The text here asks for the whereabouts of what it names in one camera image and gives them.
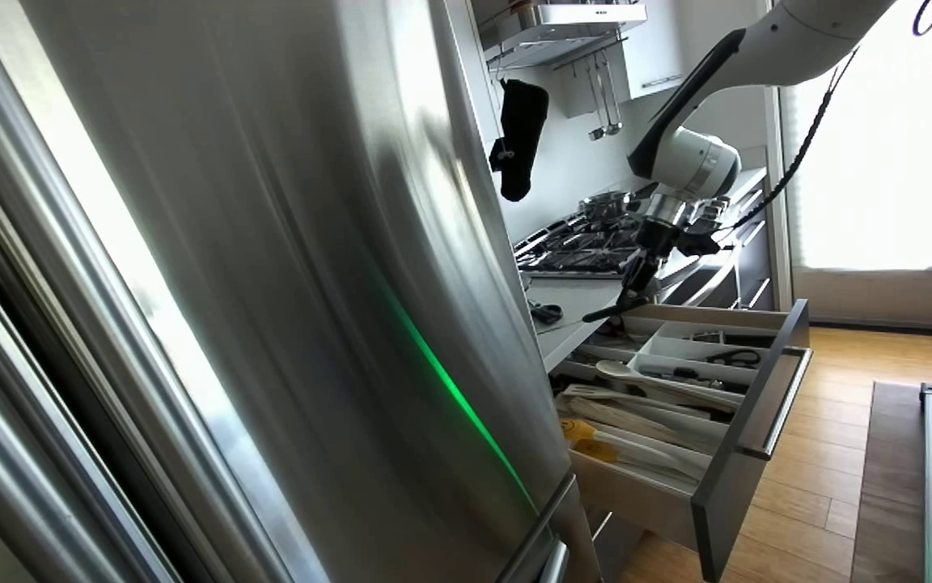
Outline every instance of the drawer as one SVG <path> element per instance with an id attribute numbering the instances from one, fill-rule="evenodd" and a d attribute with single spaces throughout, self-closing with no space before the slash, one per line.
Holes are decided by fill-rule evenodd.
<path id="1" fill-rule="evenodd" d="M 788 314 L 650 303 L 621 322 L 605 325 L 553 373 L 556 384 L 571 384 L 556 394 L 564 428 L 588 431 L 568 431 L 584 442 L 572 449 L 584 499 L 617 523 L 689 543 L 703 577 L 719 579 L 810 364 L 810 303 L 796 302 Z M 722 364 L 705 364 L 714 350 L 751 350 L 759 364 L 739 364 L 746 373 L 725 376 Z M 693 394 L 679 391 L 684 379 L 664 376 L 679 364 L 695 376 L 719 376 L 719 391 L 703 394 L 709 384 L 695 382 Z M 591 442 L 612 444 L 612 452 L 591 449 Z"/>
<path id="2" fill-rule="evenodd" d="M 770 312 L 775 307 L 775 299 L 770 299 L 770 279 L 762 279 L 755 299 L 748 302 L 748 312 Z"/>
<path id="3" fill-rule="evenodd" d="M 764 283 L 770 283 L 770 254 L 766 254 L 766 225 L 764 221 L 755 221 L 739 235 L 736 283 L 739 283 L 739 303 L 755 307 L 759 290 L 764 290 Z"/>
<path id="4" fill-rule="evenodd" d="M 736 268 L 728 263 L 705 263 L 684 283 L 664 289 L 658 296 L 660 303 L 705 303 L 705 307 L 736 307 L 739 303 L 739 284 Z"/>

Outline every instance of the robotic arm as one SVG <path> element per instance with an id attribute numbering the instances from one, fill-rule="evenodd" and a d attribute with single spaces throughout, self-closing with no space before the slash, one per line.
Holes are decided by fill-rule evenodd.
<path id="1" fill-rule="evenodd" d="M 838 65 L 862 35 L 887 12 L 890 0 L 779 0 L 751 29 L 728 34 L 669 93 L 649 135 L 627 157 L 636 176 L 658 182 L 644 204 L 644 263 L 626 271 L 626 290 L 644 296 L 664 255 L 676 246 L 679 225 L 695 202 L 725 198 L 742 173 L 739 152 L 684 121 L 714 90 L 739 83 L 801 83 Z"/>

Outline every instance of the stainless steel refrigerator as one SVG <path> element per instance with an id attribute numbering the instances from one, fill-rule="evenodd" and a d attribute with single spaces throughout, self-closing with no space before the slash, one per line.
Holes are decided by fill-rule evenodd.
<path id="1" fill-rule="evenodd" d="M 465 0 L 0 0 L 33 577 L 598 579 L 487 90 Z"/>

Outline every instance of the wooden floor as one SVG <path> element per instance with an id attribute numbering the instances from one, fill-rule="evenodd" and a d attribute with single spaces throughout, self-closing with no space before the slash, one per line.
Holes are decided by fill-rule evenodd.
<path id="1" fill-rule="evenodd" d="M 932 382 L 932 338 L 814 330 L 814 366 L 725 579 L 852 579 L 872 384 Z M 703 579 L 689 547 L 649 538 L 626 583 Z"/>

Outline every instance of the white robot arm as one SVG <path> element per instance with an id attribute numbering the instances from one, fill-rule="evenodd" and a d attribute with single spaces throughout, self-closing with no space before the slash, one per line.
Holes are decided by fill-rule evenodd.
<path id="1" fill-rule="evenodd" d="M 843 63 L 887 12 L 890 0 L 779 0 L 751 29 L 728 34 L 669 93 L 655 126 L 627 157 L 636 176 L 660 182 L 650 221 L 676 225 L 700 198 L 722 198 L 739 176 L 739 152 L 684 121 L 714 90 L 739 83 L 801 83 Z"/>

